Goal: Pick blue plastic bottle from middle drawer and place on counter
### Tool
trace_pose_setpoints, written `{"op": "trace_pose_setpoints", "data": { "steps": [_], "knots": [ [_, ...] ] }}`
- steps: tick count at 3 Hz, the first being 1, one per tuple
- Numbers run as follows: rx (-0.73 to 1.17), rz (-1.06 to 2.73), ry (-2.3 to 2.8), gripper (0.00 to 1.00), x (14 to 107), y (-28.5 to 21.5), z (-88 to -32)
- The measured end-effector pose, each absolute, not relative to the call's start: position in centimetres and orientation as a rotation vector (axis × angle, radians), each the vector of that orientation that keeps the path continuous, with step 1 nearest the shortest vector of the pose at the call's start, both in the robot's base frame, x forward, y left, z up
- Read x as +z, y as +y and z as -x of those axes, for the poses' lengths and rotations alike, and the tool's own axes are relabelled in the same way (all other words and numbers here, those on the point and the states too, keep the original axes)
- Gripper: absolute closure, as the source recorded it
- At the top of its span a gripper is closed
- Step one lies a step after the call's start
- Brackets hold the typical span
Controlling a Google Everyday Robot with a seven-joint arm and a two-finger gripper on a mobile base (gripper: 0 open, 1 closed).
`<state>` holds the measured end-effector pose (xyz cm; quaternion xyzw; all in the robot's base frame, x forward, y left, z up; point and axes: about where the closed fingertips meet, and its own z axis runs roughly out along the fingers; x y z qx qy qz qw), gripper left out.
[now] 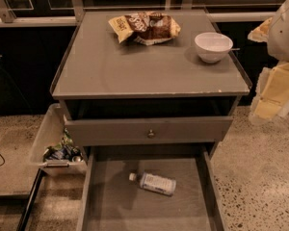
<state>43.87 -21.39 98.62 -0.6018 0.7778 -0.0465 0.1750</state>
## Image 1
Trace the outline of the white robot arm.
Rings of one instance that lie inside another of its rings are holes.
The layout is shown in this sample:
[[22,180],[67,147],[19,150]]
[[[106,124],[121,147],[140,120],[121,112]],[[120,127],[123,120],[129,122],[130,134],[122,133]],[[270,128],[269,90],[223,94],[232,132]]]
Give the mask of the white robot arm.
[[266,42],[268,54],[278,60],[273,68],[264,67],[258,77],[250,122],[263,124],[276,116],[285,117],[289,113],[289,0],[252,30],[248,39]]

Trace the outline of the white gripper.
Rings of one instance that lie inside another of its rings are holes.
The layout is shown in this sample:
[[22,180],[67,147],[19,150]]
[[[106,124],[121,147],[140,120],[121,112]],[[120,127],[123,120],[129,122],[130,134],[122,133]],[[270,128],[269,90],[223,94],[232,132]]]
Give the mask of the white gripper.
[[[248,39],[267,42],[272,18],[250,31]],[[256,85],[256,95],[250,105],[249,120],[260,125],[275,117],[289,114],[289,62],[279,62],[273,68],[264,67]]]

